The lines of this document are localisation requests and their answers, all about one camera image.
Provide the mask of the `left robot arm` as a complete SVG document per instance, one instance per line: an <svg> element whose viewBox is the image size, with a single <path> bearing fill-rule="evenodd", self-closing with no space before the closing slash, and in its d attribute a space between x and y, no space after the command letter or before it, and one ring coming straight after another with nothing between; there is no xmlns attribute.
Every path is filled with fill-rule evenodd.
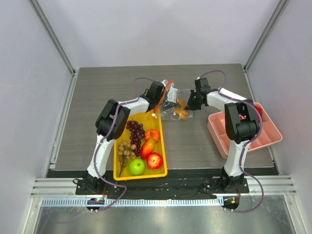
<svg viewBox="0 0 312 234"><path fill-rule="evenodd" d="M79 183L81 188L97 195L103 191L104 185L112 185L111 182L106 182L103 176L115 141L124 132L129 116L146 113L156 107L164 93L164 88L162 82L153 80L146 93L137 95L135 99L108 100L95 123L97 142L92 160Z"/></svg>

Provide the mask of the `tan fake longan bunch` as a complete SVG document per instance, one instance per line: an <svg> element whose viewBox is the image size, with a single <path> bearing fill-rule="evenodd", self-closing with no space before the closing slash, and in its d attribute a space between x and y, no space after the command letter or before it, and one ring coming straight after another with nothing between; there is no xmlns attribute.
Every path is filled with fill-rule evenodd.
<svg viewBox="0 0 312 234"><path fill-rule="evenodd" d="M124 140L120 143L117 148L117 155L120 165L119 176L121 176L123 170L130 164L131 160L137 155L137 145L131 144L130 142Z"/></svg>

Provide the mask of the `red fake chili pepper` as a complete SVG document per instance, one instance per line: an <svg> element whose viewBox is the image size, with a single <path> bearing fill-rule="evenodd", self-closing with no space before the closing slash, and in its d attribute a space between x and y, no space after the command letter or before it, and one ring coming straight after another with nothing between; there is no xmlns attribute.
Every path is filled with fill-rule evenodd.
<svg viewBox="0 0 312 234"><path fill-rule="evenodd" d="M141 146L140 149L140 157L141 159L146 159L148 155L154 150L155 147L155 140L153 138L148 139L145 143Z"/></svg>

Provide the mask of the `green fake apple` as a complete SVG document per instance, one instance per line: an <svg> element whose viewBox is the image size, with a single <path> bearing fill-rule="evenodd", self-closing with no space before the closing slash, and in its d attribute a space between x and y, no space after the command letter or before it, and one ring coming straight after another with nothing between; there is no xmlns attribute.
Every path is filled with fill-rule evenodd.
<svg viewBox="0 0 312 234"><path fill-rule="evenodd" d="M133 176L139 176L145 171L145 163L142 159L136 158L129 163L129 172Z"/></svg>

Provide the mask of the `clear zip top bag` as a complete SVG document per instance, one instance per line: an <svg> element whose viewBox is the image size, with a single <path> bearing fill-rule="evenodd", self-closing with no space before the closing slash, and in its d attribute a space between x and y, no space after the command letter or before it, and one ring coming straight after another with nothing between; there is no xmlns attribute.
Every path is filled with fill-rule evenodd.
<svg viewBox="0 0 312 234"><path fill-rule="evenodd" d="M156 107L152 110L152 117L161 118L162 120L173 120L180 121L181 119L178 115L174 114L174 108L179 107L177 104L177 99L184 99L185 104L189 99L191 90L190 89L178 89L175 87L173 80L163 80L161 82L164 85L164 91L160 101ZM189 113L188 119L194 117L193 111L187 111Z"/></svg>

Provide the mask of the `red fake fruit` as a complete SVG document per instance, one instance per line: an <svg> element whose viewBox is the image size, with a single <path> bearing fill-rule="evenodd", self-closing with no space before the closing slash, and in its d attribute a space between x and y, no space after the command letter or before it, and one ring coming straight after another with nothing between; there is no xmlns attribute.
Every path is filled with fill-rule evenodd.
<svg viewBox="0 0 312 234"><path fill-rule="evenodd" d="M146 162L150 169L156 170L163 165L163 157L159 153L152 152L147 156Z"/></svg>

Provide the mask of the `orange fake pumpkin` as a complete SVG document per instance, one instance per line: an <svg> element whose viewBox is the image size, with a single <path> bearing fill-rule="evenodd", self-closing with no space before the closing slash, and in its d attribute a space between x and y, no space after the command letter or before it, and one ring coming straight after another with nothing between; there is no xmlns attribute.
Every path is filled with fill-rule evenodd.
<svg viewBox="0 0 312 234"><path fill-rule="evenodd" d="M160 140L160 133L156 129L149 129L145 132L145 140L153 139L156 143Z"/></svg>

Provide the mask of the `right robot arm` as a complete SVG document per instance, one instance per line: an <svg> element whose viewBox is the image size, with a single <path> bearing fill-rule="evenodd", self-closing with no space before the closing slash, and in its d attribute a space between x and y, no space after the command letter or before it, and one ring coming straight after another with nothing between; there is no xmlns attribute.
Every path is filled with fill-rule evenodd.
<svg viewBox="0 0 312 234"><path fill-rule="evenodd" d="M212 89L207 78L197 78L185 109L200 110L202 105L215 107L223 111L225 116L230 148L221 171L220 187L230 193L243 184L247 150L261 128L258 112L252 100L224 88Z"/></svg>

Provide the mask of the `purple fake grapes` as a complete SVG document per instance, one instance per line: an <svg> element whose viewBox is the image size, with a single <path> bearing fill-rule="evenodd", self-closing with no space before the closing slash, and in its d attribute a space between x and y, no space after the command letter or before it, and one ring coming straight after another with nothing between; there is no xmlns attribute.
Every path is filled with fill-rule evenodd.
<svg viewBox="0 0 312 234"><path fill-rule="evenodd" d="M140 149L143 139L145 138L145 130L143 124L131 119L126 123L126 129L130 131L131 149L136 157L140 156Z"/></svg>

